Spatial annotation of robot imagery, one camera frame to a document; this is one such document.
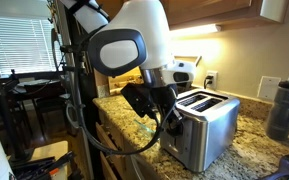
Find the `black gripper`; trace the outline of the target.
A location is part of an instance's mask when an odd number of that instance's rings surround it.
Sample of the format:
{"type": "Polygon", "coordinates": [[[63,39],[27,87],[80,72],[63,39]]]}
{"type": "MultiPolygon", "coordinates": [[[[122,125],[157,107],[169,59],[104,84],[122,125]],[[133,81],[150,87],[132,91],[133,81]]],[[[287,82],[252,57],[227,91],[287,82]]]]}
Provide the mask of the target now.
{"type": "MultiPolygon", "coordinates": [[[[164,117],[172,107],[177,95],[177,86],[175,84],[153,88],[151,90],[153,103],[162,117],[164,117]]],[[[168,119],[167,133],[172,136],[178,136],[180,134],[180,120],[177,117],[172,116],[168,119]]]]}

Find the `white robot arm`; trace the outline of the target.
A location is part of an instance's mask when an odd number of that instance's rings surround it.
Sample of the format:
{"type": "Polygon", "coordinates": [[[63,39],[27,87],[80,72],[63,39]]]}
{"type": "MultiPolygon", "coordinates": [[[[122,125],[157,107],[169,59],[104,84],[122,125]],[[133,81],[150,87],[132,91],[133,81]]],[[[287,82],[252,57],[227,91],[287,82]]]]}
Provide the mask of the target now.
{"type": "Polygon", "coordinates": [[[174,58],[169,47],[169,26],[159,0],[129,0],[114,18],[96,0],[60,0],[87,32],[77,48],[89,55],[90,64],[111,77],[139,68],[141,84],[129,83],[121,93],[140,117],[163,121],[175,113],[178,83],[195,78],[195,64],[174,58]]]}

